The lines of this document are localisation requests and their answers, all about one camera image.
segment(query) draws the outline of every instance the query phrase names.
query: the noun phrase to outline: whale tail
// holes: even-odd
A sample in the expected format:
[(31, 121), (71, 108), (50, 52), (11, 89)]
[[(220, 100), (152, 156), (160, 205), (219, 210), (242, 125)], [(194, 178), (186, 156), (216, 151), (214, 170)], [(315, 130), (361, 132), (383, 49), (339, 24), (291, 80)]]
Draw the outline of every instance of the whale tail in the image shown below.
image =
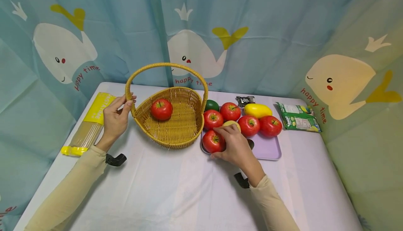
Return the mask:
[(232, 44), (242, 38), (248, 31), (248, 27), (241, 27), (236, 30), (232, 35), (229, 35), (227, 30), (223, 27), (216, 27), (212, 30), (213, 34), (220, 38), (224, 50), (227, 50)]
[(84, 18), (85, 18), (85, 11), (81, 8), (74, 9), (74, 16), (71, 15), (66, 9), (64, 9), (61, 5), (52, 5), (50, 9), (54, 12), (58, 12), (66, 16), (69, 21), (72, 22), (78, 29), (84, 31)]
[(388, 70), (382, 83), (365, 100), (367, 103), (398, 103), (402, 101), (399, 93), (396, 91), (385, 91), (392, 80), (393, 72)]

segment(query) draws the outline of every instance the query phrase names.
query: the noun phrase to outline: plastic tray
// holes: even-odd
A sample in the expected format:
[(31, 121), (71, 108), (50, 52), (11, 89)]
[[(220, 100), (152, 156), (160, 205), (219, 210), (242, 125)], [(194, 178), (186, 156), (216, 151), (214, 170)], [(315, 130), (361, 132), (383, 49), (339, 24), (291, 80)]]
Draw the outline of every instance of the plastic tray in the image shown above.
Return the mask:
[[(206, 132), (203, 130), (201, 133), (201, 139), (205, 133)], [(248, 138), (248, 142), (257, 159), (279, 160), (281, 158), (281, 149), (277, 137), (266, 138), (258, 133), (251, 138)], [(204, 149), (202, 141), (200, 141), (200, 146), (204, 153), (210, 154), (206, 149)]]

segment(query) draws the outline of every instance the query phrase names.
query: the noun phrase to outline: tomato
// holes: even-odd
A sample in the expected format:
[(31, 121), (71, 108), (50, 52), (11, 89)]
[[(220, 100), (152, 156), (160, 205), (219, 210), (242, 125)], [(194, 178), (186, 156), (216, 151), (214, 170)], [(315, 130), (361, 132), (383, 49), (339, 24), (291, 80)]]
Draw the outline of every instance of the tomato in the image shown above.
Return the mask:
[(220, 108), (220, 113), (226, 121), (236, 121), (241, 116), (241, 109), (234, 103), (225, 103)]
[(265, 116), (260, 119), (260, 133), (266, 137), (275, 137), (279, 135), (283, 125), (273, 116)]
[(241, 127), (242, 135), (246, 137), (254, 136), (260, 130), (260, 122), (256, 117), (253, 116), (247, 115), (239, 118), (238, 124)]
[(215, 127), (220, 127), (224, 123), (224, 119), (220, 112), (215, 111), (214, 109), (209, 109), (204, 112), (204, 129), (212, 130)]
[(207, 100), (206, 103), (206, 108), (204, 111), (208, 111), (209, 109), (214, 109), (215, 111), (220, 111), (220, 106), (218, 106), (218, 103), (213, 100)]
[(224, 138), (214, 130), (209, 130), (204, 134), (202, 143), (209, 153), (225, 151)]
[(151, 106), (151, 115), (158, 120), (169, 119), (172, 111), (172, 104), (167, 99), (158, 99)]

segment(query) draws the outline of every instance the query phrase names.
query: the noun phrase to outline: blue curtain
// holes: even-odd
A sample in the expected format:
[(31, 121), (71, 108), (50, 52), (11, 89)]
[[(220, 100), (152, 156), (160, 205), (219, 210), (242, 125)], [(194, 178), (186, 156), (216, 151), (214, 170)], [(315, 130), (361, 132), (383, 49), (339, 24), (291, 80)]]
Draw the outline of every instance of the blue curtain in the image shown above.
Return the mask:
[[(171, 61), (212, 91), (305, 99), (363, 227), (397, 230), (402, 1), (0, 0), (1, 227), (13, 229), (99, 83)], [(167, 67), (133, 82), (201, 89)]]

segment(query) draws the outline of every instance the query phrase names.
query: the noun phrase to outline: whale print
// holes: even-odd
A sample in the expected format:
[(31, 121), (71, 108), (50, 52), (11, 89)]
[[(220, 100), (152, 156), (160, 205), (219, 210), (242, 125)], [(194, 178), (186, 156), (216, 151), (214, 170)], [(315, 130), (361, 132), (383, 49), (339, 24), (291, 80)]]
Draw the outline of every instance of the whale print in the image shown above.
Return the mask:
[[(224, 47), (217, 61), (211, 49), (198, 34), (187, 29), (181, 30), (168, 41), (170, 61), (190, 67), (204, 78), (216, 77), (224, 68), (228, 48), (242, 38), (247, 30), (247, 27), (240, 28), (233, 35), (229, 35), (222, 27), (212, 30)], [(172, 75), (180, 76), (187, 73), (186, 70), (172, 67)]]
[(40, 23), (34, 30), (34, 45), (43, 64), (59, 82), (68, 84), (76, 70), (85, 62), (94, 61), (98, 53), (84, 32), (83, 9), (75, 9), (74, 16), (60, 5), (50, 9), (66, 16), (82, 35), (80, 41), (69, 30), (48, 23)]
[(329, 114), (341, 120), (366, 103), (398, 103), (400, 94), (386, 91), (393, 73), (385, 73), (382, 83), (365, 100), (352, 103), (376, 75), (374, 69), (363, 61), (342, 55), (328, 55), (319, 59), (308, 71), (305, 82), (325, 104)]

